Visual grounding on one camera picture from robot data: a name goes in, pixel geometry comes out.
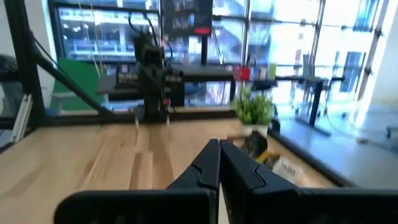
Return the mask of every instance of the red object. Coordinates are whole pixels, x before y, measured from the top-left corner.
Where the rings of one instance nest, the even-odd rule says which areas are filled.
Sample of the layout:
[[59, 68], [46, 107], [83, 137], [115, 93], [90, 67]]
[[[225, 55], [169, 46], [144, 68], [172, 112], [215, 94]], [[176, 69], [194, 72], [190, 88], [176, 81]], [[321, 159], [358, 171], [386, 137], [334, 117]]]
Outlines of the red object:
[[250, 80], [250, 68], [249, 67], [235, 67], [235, 71], [238, 71], [237, 75], [235, 76], [235, 80]]
[[194, 30], [196, 34], [209, 34], [210, 33], [210, 28], [196, 28]]
[[163, 105], [170, 105], [170, 100], [169, 99], [163, 99]]

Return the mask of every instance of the green panel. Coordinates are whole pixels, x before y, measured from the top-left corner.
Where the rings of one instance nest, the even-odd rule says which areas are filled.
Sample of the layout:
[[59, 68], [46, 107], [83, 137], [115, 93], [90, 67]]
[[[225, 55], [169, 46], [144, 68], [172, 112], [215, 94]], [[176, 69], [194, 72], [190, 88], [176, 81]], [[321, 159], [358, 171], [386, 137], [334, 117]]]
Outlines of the green panel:
[[[60, 58], [58, 64], [61, 68], [67, 72], [67, 75], [84, 91], [87, 92], [93, 99], [98, 103], [104, 102], [102, 95], [96, 95], [95, 91], [98, 85], [98, 74], [95, 65], [90, 63], [77, 62], [65, 58]], [[71, 92], [67, 87], [62, 85], [60, 82], [55, 81], [53, 93], [68, 93]], [[58, 108], [58, 100], [54, 97], [51, 100], [51, 108]], [[63, 102], [64, 111], [73, 110], [92, 110], [92, 107], [88, 106], [83, 100], [77, 96], [71, 97]]]

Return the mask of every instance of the screen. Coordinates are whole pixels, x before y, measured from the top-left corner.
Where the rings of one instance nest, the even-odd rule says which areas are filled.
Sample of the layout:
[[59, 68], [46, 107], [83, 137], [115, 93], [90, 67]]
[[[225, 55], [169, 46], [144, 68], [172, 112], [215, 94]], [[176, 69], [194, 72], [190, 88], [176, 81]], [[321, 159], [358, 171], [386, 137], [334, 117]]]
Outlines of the screen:
[[164, 35], [170, 39], [210, 35], [213, 1], [164, 0]]

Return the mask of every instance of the table leg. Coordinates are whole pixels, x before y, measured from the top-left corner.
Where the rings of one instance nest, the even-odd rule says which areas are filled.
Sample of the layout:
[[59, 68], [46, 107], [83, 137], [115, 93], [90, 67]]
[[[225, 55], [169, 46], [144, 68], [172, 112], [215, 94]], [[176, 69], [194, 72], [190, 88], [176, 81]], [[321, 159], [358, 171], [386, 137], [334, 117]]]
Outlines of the table leg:
[[323, 82], [318, 82], [315, 87], [315, 92], [314, 92], [312, 106], [311, 106], [310, 121], [308, 122], [308, 124], [311, 127], [315, 126], [315, 120], [317, 119], [317, 113], [318, 113], [319, 101], [320, 101], [321, 93], [322, 93], [322, 87], [323, 87]]

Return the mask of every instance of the metal pole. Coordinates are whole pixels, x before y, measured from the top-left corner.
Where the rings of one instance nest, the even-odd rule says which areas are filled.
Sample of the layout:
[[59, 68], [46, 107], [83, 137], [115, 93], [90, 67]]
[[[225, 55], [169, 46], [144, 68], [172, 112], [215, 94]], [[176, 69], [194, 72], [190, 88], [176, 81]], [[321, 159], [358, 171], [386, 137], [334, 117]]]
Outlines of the metal pole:
[[374, 58], [374, 54], [376, 53], [377, 43], [379, 42], [379, 38], [381, 36], [381, 29], [382, 29], [382, 25], [384, 22], [384, 18], [386, 16], [388, 3], [389, 3], [389, 0], [384, 0], [383, 4], [381, 6], [379, 20], [376, 24], [376, 28], [374, 29], [373, 41], [371, 44], [371, 48], [369, 50], [368, 60], [366, 61], [363, 77], [361, 80], [361, 86], [359, 88], [358, 97], [356, 99], [357, 101], [362, 100], [362, 98], [365, 94], [366, 84], [368, 84], [368, 79], [372, 72], [373, 58]]
[[207, 64], [207, 50], [208, 50], [208, 37], [204, 35], [201, 37], [201, 58], [200, 64], [206, 65]]
[[318, 50], [318, 43], [319, 43], [319, 36], [322, 27], [322, 19], [323, 19], [323, 12], [325, 11], [325, 3], [326, 0], [320, 0], [319, 8], [318, 8], [318, 17], [317, 22], [315, 24], [315, 32], [312, 42], [312, 49], [310, 54], [310, 66], [313, 68], [313, 73], [315, 74], [315, 58], [317, 57], [317, 50]]
[[33, 99], [30, 126], [37, 128], [45, 117], [42, 89], [34, 60], [34, 41], [30, 32], [24, 0], [4, 0], [18, 64], [19, 81], [25, 94]]
[[315, 121], [317, 120], [317, 113], [318, 113], [319, 101], [320, 101], [321, 93], [322, 93], [322, 87], [323, 87], [323, 81], [317, 81], [317, 85], [315, 87], [315, 93], [313, 96], [310, 121], [308, 122], [308, 124], [312, 127], [315, 126]]

